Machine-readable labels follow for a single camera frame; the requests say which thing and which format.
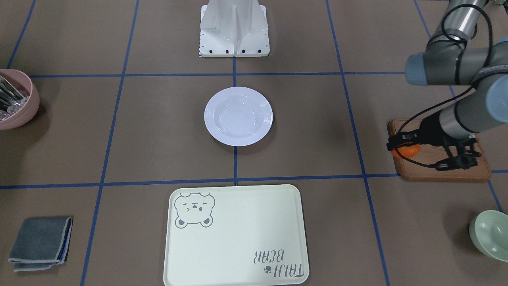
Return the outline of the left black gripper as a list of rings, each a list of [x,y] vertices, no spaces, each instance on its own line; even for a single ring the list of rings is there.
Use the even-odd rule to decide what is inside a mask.
[[[391,151],[411,145],[433,145],[442,147],[445,141],[450,141],[450,136],[443,130],[440,122],[441,112],[427,116],[414,133],[396,133],[388,138],[387,150]]]

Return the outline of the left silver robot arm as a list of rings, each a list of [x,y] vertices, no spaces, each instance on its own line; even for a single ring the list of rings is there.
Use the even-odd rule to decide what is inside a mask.
[[[485,0],[450,0],[424,52],[411,55],[405,78],[412,85],[468,85],[475,92],[427,116],[418,129],[389,138],[387,149],[404,145],[464,144],[507,123],[507,38],[469,48]]]

